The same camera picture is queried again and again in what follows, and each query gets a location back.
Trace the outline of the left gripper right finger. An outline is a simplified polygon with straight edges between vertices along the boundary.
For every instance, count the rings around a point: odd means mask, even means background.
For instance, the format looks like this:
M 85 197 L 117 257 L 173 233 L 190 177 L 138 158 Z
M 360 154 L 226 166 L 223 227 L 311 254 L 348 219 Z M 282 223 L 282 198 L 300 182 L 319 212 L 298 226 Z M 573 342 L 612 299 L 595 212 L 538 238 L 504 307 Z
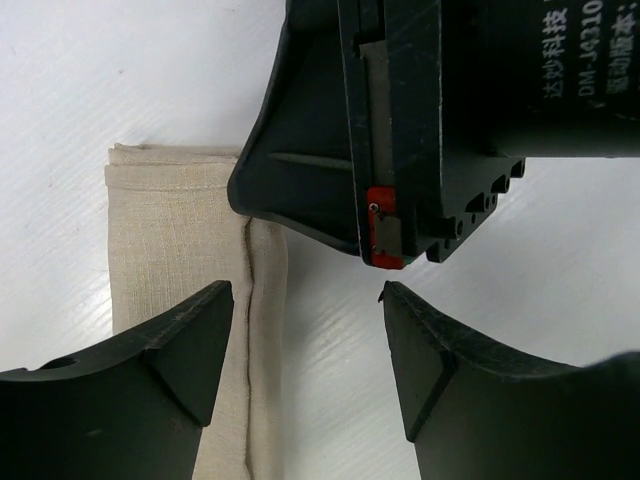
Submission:
M 577 367 L 494 340 L 399 282 L 381 293 L 424 479 L 635 479 L 639 356 Z

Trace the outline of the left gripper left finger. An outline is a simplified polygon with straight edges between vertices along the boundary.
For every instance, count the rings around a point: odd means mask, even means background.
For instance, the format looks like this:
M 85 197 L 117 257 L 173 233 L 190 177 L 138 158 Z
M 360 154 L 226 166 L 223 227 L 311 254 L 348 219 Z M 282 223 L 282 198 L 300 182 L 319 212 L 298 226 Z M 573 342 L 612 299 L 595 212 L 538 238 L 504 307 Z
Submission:
M 217 281 L 36 370 L 1 375 L 5 479 L 188 479 L 211 423 L 234 300 Z

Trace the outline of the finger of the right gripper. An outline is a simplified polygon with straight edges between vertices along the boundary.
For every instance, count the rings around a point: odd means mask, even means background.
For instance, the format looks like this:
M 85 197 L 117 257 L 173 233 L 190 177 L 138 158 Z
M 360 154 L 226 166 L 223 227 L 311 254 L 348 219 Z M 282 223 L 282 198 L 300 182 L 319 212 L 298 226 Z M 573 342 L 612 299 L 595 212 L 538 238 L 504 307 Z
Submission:
M 227 193 L 239 214 L 359 253 L 336 2 L 287 2 L 261 109 Z

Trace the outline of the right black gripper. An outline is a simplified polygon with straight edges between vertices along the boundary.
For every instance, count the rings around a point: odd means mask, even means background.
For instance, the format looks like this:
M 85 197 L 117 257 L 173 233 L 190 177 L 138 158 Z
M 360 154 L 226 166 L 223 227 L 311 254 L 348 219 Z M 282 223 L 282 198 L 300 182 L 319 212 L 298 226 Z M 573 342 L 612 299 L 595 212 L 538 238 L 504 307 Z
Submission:
M 360 254 L 447 259 L 529 158 L 639 153 L 635 1 L 341 1 Z

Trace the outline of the beige cloth napkin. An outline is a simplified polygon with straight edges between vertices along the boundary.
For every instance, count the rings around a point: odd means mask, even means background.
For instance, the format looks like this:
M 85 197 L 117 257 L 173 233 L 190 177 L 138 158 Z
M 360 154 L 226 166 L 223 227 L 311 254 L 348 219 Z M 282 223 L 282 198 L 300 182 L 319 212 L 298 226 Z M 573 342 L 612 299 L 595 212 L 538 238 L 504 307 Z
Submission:
M 227 149 L 117 144 L 104 171 L 113 332 L 174 314 L 219 350 L 195 479 L 285 475 L 288 251 L 279 225 L 232 209 L 238 160 Z

